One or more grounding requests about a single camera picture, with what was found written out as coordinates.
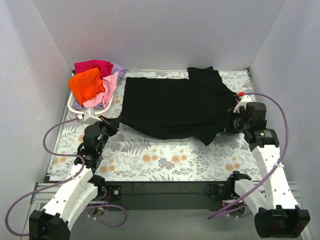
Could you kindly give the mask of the black t shirt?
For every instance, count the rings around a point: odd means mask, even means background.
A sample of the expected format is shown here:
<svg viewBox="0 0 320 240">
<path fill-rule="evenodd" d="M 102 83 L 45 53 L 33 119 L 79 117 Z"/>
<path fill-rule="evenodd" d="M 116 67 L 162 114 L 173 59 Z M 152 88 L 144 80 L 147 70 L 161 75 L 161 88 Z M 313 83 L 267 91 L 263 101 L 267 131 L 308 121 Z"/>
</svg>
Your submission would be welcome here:
<svg viewBox="0 0 320 240">
<path fill-rule="evenodd" d="M 213 67 L 189 67 L 188 78 L 127 77 L 120 122 L 160 140 L 195 137 L 208 146 L 227 124 L 236 94 Z"/>
</svg>

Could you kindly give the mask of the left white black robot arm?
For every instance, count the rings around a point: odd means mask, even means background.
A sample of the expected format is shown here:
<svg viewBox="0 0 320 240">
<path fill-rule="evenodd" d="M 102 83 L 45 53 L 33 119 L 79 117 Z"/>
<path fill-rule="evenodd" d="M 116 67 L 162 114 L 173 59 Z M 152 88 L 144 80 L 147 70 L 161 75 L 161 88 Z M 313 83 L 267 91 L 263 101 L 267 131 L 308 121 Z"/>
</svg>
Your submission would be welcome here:
<svg viewBox="0 0 320 240">
<path fill-rule="evenodd" d="M 99 116 L 84 130 L 68 181 L 60 185 L 53 198 L 29 216 L 29 239 L 68 240 L 82 211 L 93 199 L 106 196 L 105 179 L 95 172 L 102 161 L 102 152 L 109 137 L 119 130 L 118 118 Z"/>
</svg>

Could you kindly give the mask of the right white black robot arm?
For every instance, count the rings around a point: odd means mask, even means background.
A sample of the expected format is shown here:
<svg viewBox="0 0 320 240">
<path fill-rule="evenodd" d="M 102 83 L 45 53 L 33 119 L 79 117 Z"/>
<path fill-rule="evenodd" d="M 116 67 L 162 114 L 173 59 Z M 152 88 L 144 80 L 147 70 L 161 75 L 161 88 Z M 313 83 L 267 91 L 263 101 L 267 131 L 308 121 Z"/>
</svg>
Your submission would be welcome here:
<svg viewBox="0 0 320 240">
<path fill-rule="evenodd" d="M 227 179 L 226 192 L 232 199 L 244 201 L 254 215 L 261 238 L 297 238 L 310 222 L 308 210 L 301 209 L 291 192 L 280 159 L 279 140 L 267 128 L 266 105 L 242 99 L 228 114 L 226 130 L 242 133 L 254 156 L 264 193 L 245 173 L 234 171 Z"/>
</svg>

